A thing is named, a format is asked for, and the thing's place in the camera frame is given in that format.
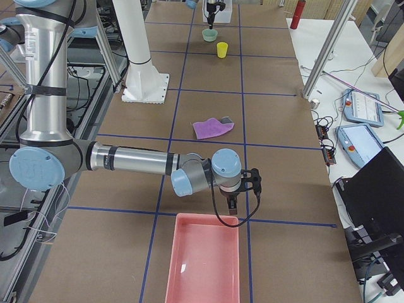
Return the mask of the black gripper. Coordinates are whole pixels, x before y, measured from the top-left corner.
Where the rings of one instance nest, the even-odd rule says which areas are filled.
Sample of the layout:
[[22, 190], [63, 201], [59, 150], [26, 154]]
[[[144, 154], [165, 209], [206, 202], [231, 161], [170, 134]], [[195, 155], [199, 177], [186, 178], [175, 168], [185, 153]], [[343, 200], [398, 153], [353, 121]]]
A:
[[206, 1], [206, 10], [208, 14], [208, 25], [209, 29], [213, 28], [213, 24], [215, 21], [215, 13], [217, 11], [223, 11], [225, 9], [225, 2], [222, 0], [207, 0]]
[[229, 215], [237, 215], [237, 196], [240, 194], [239, 191], [227, 191], [224, 187], [220, 187], [221, 194], [226, 198]]

